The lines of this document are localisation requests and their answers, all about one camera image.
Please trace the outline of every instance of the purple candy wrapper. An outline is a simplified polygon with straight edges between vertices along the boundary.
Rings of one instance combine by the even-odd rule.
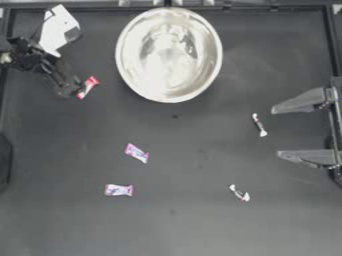
[[[139,149],[133,144],[128,143],[126,147],[124,149],[125,155],[136,158],[140,160],[144,164],[148,161],[149,153],[144,153],[141,149]]]
[[[106,184],[104,189],[105,196],[132,196],[133,186],[120,186],[114,184]]]

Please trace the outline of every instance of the black tray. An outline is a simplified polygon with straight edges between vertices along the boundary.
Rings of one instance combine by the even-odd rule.
[[[38,75],[2,76],[14,162],[0,197],[1,256],[338,253],[340,192],[324,172],[275,156],[322,148],[327,117],[269,115],[275,103],[338,75],[326,7],[197,10],[224,61],[211,88],[181,104],[140,98],[114,67],[118,33],[144,9],[72,7],[84,37],[61,54],[101,86],[82,101],[62,100]],[[29,35],[42,18],[18,6],[6,15],[12,35]],[[128,142],[149,152],[148,164],[124,155]],[[106,183],[135,185],[133,197],[104,197]],[[231,183],[249,192],[248,204]]]

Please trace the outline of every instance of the silver bowl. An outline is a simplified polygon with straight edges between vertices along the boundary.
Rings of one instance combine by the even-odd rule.
[[[157,102],[196,97],[221,66],[221,43],[205,19],[183,8],[141,13],[125,26],[116,44],[120,75],[132,90]]]

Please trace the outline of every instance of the candy wrapper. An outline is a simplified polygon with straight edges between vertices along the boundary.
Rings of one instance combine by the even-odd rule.
[[[86,96],[88,92],[90,91],[90,89],[98,85],[100,82],[98,80],[94,78],[94,76],[90,76],[85,82],[84,82],[84,89],[77,93],[76,97],[82,100],[84,97]]]
[[[260,131],[259,136],[260,136],[260,137],[267,136],[267,132],[265,132],[265,130],[264,130],[264,127],[263,127],[263,124],[261,124],[260,119],[259,119],[259,117],[257,117],[257,114],[253,113],[253,114],[251,115],[251,117],[252,117],[252,121],[253,121],[253,123],[255,123],[255,125],[257,126],[259,131]]]
[[[133,144],[131,144],[131,143],[126,144],[124,153],[125,153],[125,155],[140,160],[144,164],[147,163],[149,153],[144,153],[143,150],[139,149]]]
[[[133,186],[118,186],[114,184],[106,184],[104,190],[105,196],[132,196],[133,195]]]
[[[251,200],[249,194],[247,192],[243,193],[239,190],[236,190],[235,184],[229,185],[229,190],[233,193],[233,195],[240,199],[240,201],[248,202]]]

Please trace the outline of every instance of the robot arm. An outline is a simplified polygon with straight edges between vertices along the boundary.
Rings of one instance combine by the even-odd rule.
[[[0,68],[45,75],[53,83],[53,91],[61,97],[76,96],[84,84],[72,73],[57,49],[80,37],[78,23],[62,5],[45,12],[40,41],[0,36]]]

